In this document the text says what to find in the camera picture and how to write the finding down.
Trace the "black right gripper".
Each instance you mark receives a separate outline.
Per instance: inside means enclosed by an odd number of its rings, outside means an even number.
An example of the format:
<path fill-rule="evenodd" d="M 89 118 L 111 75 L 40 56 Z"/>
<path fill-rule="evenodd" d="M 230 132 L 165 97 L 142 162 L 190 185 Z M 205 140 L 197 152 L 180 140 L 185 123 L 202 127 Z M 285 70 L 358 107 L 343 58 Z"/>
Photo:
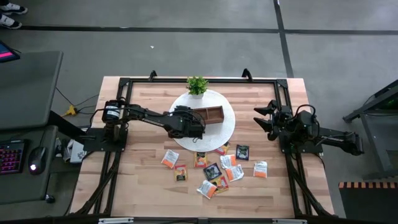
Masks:
<path fill-rule="evenodd" d="M 274 141 L 285 128 L 286 119 L 289 118 L 289 107 L 282 105 L 277 107 L 277 101 L 272 100 L 269 106 L 262 108 L 254 108 L 254 111 L 266 116 L 271 114 L 271 122 L 262 118 L 253 118 L 253 120 L 266 132 L 268 140 Z"/>

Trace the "round white woven placemat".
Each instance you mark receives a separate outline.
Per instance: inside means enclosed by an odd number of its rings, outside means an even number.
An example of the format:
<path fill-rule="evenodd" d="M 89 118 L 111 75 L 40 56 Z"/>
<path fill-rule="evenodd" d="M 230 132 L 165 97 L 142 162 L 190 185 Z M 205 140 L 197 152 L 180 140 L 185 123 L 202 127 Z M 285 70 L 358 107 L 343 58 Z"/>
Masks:
<path fill-rule="evenodd" d="M 187 92 L 180 95 L 171 105 L 169 111 L 173 111 L 176 106 L 188 106 L 192 109 L 222 106 L 224 121 L 218 124 L 208 124 L 206 122 L 205 133 L 202 139 L 193 138 L 175 139 L 175 142 L 185 149 L 196 152 L 209 152 L 221 147 L 229 141 L 233 135 L 236 118 L 235 113 L 229 101 L 220 93 L 207 90 L 202 98 L 195 98 Z"/>

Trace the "wooden three-compartment box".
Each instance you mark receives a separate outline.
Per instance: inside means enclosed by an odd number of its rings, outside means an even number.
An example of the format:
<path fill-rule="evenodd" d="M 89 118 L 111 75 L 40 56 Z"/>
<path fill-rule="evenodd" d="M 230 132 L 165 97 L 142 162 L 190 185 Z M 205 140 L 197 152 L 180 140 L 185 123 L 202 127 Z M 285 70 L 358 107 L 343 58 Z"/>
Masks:
<path fill-rule="evenodd" d="M 222 106 L 212 106 L 206 108 L 195 108 L 205 120 L 206 124 L 222 123 L 224 121 L 224 112 Z"/>

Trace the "yellow orange tea packet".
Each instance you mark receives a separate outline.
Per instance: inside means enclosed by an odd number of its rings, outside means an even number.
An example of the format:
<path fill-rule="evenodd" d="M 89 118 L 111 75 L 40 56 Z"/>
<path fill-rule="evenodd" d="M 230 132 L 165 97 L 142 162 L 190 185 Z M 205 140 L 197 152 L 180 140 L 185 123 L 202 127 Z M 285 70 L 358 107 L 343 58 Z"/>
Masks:
<path fill-rule="evenodd" d="M 211 180 L 211 183 L 216 186 L 215 194 L 220 194 L 229 189 L 228 183 L 223 175 Z"/>
<path fill-rule="evenodd" d="M 208 165 L 208 159 L 206 152 L 195 152 L 194 167 L 206 167 L 207 165 Z"/>
<path fill-rule="evenodd" d="M 174 166 L 174 180 L 176 182 L 186 181 L 188 179 L 186 165 Z"/>
<path fill-rule="evenodd" d="M 217 152 L 218 154 L 224 156 L 228 152 L 229 147 L 230 147 L 229 142 L 226 142 L 222 146 L 216 148 L 214 151 Z"/>

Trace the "white orange tea packet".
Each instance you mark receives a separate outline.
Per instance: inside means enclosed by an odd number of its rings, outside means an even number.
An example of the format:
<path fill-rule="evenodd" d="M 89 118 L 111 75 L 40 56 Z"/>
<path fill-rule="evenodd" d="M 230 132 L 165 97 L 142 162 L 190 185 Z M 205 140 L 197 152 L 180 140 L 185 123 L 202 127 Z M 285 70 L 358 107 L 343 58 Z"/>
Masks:
<path fill-rule="evenodd" d="M 267 178 L 267 162 L 258 161 L 254 164 L 253 176 L 260 178 Z"/>
<path fill-rule="evenodd" d="M 229 169 L 237 165 L 234 154 L 220 156 L 220 162 L 223 169 Z"/>
<path fill-rule="evenodd" d="M 225 169 L 225 171 L 230 182 L 242 179 L 244 177 L 244 172 L 240 164 L 229 167 Z"/>
<path fill-rule="evenodd" d="M 202 194 L 202 196 L 206 197 L 207 199 L 211 199 L 216 190 L 217 186 L 215 186 L 208 180 L 204 180 L 197 188 L 197 192 Z"/>
<path fill-rule="evenodd" d="M 172 169 L 174 167 L 175 163 L 177 162 L 178 157 L 179 157 L 179 153 L 168 149 L 167 152 L 165 153 L 163 159 L 161 160 L 161 163 Z"/>

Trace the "dark foil tea packet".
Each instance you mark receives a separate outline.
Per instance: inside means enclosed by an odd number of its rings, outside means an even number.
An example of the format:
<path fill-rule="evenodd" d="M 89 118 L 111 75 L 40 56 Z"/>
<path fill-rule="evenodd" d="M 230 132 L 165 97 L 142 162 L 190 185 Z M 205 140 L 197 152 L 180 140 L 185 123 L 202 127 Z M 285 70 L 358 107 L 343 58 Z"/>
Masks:
<path fill-rule="evenodd" d="M 249 160 L 249 146 L 247 145 L 237 145 L 236 146 L 236 158 L 240 160 Z"/>
<path fill-rule="evenodd" d="M 211 164 L 203 169 L 205 177 L 207 180 L 213 180 L 222 175 L 217 163 Z"/>

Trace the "small green potted plant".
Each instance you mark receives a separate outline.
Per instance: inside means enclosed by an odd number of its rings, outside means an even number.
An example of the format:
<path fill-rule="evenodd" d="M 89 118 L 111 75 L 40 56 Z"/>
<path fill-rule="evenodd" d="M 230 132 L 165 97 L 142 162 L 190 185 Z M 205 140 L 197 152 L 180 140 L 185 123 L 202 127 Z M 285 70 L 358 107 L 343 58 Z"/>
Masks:
<path fill-rule="evenodd" d="M 194 99 L 200 99 L 207 91 L 208 80 L 203 77 L 188 77 L 187 84 L 188 94 Z"/>

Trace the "white cardboard box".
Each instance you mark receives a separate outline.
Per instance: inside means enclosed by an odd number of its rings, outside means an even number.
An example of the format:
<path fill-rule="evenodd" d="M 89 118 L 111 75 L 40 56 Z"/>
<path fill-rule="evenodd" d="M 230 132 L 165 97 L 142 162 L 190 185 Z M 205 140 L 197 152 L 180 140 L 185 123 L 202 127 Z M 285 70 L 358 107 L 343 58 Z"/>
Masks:
<path fill-rule="evenodd" d="M 65 140 L 63 148 L 63 160 L 71 164 L 81 163 L 87 152 L 83 150 L 84 145 L 75 140 Z"/>

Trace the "black computer mouse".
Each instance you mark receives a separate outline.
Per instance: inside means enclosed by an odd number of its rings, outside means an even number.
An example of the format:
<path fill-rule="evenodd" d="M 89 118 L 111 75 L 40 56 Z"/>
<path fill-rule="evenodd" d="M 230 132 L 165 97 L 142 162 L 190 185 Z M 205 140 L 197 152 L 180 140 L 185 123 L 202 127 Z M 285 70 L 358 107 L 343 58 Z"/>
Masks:
<path fill-rule="evenodd" d="M 32 150 L 28 157 L 29 172 L 32 175 L 43 173 L 46 167 L 47 148 L 43 146 L 36 147 Z"/>

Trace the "grey desk top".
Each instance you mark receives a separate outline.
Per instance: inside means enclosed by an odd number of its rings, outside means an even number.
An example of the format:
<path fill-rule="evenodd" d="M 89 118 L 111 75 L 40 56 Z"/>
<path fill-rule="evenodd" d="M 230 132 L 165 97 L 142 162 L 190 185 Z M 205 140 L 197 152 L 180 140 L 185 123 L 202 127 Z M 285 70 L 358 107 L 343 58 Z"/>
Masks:
<path fill-rule="evenodd" d="M 62 60 L 49 51 L 0 63 L 0 131 L 48 124 Z"/>

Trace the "backlit black keyboard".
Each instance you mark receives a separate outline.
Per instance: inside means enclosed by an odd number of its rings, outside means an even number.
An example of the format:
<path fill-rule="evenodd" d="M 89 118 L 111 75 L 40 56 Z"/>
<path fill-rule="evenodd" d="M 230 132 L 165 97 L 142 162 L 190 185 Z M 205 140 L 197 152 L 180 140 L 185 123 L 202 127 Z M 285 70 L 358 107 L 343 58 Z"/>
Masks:
<path fill-rule="evenodd" d="M 0 142 L 0 175 L 22 172 L 27 145 L 26 139 Z"/>

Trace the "person's white shoe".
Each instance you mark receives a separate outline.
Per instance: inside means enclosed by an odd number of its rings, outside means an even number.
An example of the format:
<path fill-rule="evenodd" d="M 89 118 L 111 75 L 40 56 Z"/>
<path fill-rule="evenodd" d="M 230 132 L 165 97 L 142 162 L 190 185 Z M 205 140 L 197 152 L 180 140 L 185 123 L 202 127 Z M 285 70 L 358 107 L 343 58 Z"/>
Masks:
<path fill-rule="evenodd" d="M 7 16 L 12 14 L 23 15 L 28 12 L 28 8 L 10 2 L 0 2 L 0 10 Z"/>
<path fill-rule="evenodd" d="M 22 24 L 8 16 L 1 15 L 0 26 L 5 27 L 7 29 L 15 30 L 15 29 L 20 29 L 22 27 Z"/>

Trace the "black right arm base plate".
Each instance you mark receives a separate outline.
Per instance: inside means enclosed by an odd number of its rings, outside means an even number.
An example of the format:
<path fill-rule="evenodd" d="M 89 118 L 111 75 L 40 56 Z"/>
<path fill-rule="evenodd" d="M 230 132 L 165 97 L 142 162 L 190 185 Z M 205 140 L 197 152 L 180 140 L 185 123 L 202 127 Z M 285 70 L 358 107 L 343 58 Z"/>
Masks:
<path fill-rule="evenodd" d="M 293 142 L 291 140 L 291 134 L 283 131 L 279 135 L 280 150 L 285 154 L 296 154 L 296 153 L 322 153 L 323 148 L 321 145 L 315 146 L 312 141 L 306 141 L 304 143 Z"/>

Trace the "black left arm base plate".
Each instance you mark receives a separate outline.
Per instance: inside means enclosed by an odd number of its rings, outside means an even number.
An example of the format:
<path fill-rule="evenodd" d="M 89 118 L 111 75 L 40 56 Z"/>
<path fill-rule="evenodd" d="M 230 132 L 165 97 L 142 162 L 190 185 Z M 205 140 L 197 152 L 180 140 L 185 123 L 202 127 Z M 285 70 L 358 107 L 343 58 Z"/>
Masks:
<path fill-rule="evenodd" d="M 121 152 L 126 147 L 127 130 L 115 126 L 113 128 L 91 128 L 80 136 L 84 151 Z"/>

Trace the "silver metal bracket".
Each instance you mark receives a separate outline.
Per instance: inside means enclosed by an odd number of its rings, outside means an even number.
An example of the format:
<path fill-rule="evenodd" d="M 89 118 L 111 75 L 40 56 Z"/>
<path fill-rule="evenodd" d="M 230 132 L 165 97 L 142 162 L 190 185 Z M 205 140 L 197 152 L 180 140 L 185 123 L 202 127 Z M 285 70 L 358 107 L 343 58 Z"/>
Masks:
<path fill-rule="evenodd" d="M 131 224 L 134 223 L 132 217 L 119 217 L 119 218 L 100 218 L 98 224 Z"/>
<path fill-rule="evenodd" d="M 306 220 L 300 220 L 300 219 L 278 218 L 278 219 L 273 219 L 272 224 L 308 224 L 308 222 Z"/>

